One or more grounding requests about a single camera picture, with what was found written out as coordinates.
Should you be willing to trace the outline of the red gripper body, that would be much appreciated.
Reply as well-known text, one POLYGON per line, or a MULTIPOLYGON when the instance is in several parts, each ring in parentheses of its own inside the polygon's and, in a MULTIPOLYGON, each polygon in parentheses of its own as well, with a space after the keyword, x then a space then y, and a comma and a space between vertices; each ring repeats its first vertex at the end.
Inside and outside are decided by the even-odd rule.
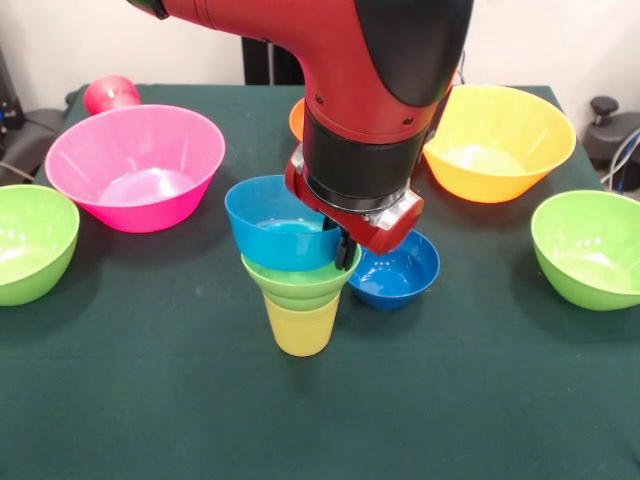
POLYGON ((306 206, 333 220, 356 243, 377 255, 395 249, 405 240, 424 207, 424 200, 411 189, 406 189, 394 204, 377 212, 341 210, 319 199, 307 185, 303 174, 292 164, 288 164, 285 170, 285 184, 306 206))

